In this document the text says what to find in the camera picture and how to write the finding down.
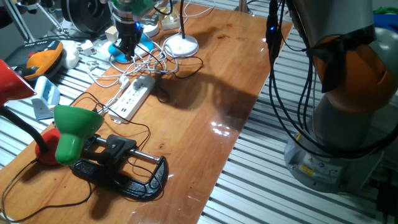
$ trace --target metal floor grating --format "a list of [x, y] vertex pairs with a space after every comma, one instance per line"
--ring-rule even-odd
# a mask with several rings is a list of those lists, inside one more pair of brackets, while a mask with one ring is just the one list
[[[213, 1], [207, 0], [192, 2], [213, 5]], [[217, 0], [216, 7], [233, 10], [238, 2]], [[254, 2], [250, 8], [254, 15], [266, 17], [268, 3]], [[287, 43], [297, 49], [304, 48], [294, 29]], [[68, 105], [93, 83], [84, 64], [93, 59], [101, 63], [93, 73], [101, 75], [109, 67], [108, 59], [99, 54], [81, 55], [77, 68], [61, 70], [51, 79], [61, 91], [61, 105]], [[282, 48], [275, 76], [280, 96], [292, 114], [305, 83], [307, 68], [305, 53], [291, 51], [286, 46]], [[283, 157], [288, 137], [271, 108], [267, 87], [268, 82], [258, 96], [198, 223], [394, 223], [393, 217], [384, 217], [376, 211], [378, 189], [365, 186], [357, 196], [324, 194], [304, 187], [291, 176]], [[316, 104], [322, 97], [320, 87], [318, 82]], [[35, 120], [30, 100], [10, 101], [7, 106], [38, 131], [52, 122], [51, 119]], [[28, 134], [0, 117], [0, 169], [31, 141]]]

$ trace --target red lamp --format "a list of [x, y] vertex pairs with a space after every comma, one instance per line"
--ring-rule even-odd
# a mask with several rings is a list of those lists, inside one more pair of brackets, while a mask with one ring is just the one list
[[47, 165], [57, 165], [58, 162], [55, 159], [55, 151], [59, 141], [57, 129], [44, 134], [43, 138], [36, 129], [4, 106], [9, 100], [20, 100], [35, 94], [34, 89], [22, 77], [9, 68], [3, 60], [0, 60], [0, 115], [34, 138], [37, 143], [36, 156], [40, 162]]

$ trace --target desk lamp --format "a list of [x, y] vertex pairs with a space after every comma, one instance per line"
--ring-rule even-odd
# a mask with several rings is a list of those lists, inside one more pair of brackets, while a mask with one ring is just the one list
[[13, 69], [0, 60], [0, 115], [30, 134], [36, 141], [36, 156], [47, 165], [57, 165], [55, 150], [57, 148], [57, 130], [50, 130], [44, 137], [36, 129], [10, 111], [4, 104], [9, 100], [20, 100], [34, 96], [34, 89]]
[[[74, 174], [135, 200], [152, 200], [163, 191], [168, 175], [165, 157], [138, 151], [137, 142], [132, 139], [113, 134], [100, 138], [95, 134], [104, 123], [100, 114], [74, 106], [56, 106], [54, 120], [61, 135], [55, 157], [61, 165], [70, 166]], [[106, 148], [102, 152], [91, 151], [96, 143]], [[119, 173], [132, 156], [157, 164], [147, 182]]]
[[198, 50], [199, 50], [199, 45], [198, 41], [190, 36], [190, 35], [185, 35], [185, 29], [184, 29], [184, 18], [183, 18], [183, 4], [184, 1], [181, 0], [181, 5], [180, 5], [180, 24], [181, 24], [181, 34], [174, 35], [167, 39], [167, 44], [170, 48], [166, 47], [166, 53], [169, 56], [173, 56], [171, 52], [173, 52], [174, 56], [176, 57], [190, 57], [194, 56]]

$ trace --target power strip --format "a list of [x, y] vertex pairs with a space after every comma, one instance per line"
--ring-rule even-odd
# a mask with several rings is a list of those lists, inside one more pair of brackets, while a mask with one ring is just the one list
[[124, 119], [129, 121], [134, 116], [154, 86], [155, 78], [139, 75], [122, 94], [120, 99], [111, 106], [111, 109], [114, 111], [109, 111], [111, 119], [116, 124], [128, 123]]

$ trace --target orange device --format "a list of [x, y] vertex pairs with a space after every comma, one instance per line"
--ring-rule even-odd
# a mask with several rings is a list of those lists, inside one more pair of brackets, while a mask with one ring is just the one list
[[63, 45], [58, 40], [41, 40], [18, 47], [5, 62], [28, 81], [52, 77], [62, 65]]

